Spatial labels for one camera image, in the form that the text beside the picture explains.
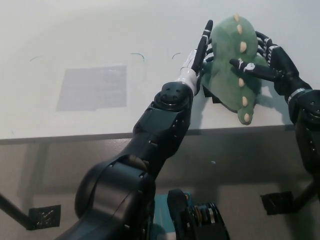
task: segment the blue object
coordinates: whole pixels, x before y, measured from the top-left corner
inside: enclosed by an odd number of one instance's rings
[[[184,193],[188,197],[188,205],[192,206],[191,194],[189,192]],[[153,225],[150,229],[150,239],[172,239],[172,235],[176,235],[174,223],[171,220],[169,208],[167,204],[168,194],[156,195]]]

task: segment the stuffed dinosaur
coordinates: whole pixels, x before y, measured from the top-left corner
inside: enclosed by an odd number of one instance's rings
[[[235,14],[219,23],[210,39],[214,60],[205,64],[202,84],[213,97],[237,113],[242,124],[249,125],[261,90],[261,79],[246,75],[229,61],[239,59],[267,66],[266,60],[257,55],[256,32],[247,19]]]

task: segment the gray paper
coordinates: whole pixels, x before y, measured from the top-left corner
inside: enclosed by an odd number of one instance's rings
[[[127,105],[127,67],[69,68],[64,73],[57,111],[94,111]]]

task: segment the black tape mark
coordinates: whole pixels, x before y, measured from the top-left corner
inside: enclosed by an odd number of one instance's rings
[[[140,55],[142,57],[143,61],[145,61],[145,57],[142,54],[140,54],[140,53],[131,53],[131,54],[132,55]]]
[[[181,54],[181,52],[177,52],[176,54],[174,54],[171,59],[174,59],[175,55],[178,55],[178,54]]]
[[[31,58],[29,62],[31,62],[32,60],[35,60],[35,59],[37,59],[37,58],[43,58],[43,57],[44,57],[44,56],[35,56],[35,57]]]

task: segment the silver ring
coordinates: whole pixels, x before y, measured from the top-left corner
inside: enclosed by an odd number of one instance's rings
[[[291,95],[288,97],[288,101],[287,101],[287,104],[289,104],[290,100],[295,96],[297,95],[298,93],[301,93],[301,92],[309,92],[311,91],[310,89],[306,90],[305,88],[299,88],[297,90],[295,90],[293,93],[291,93]]]

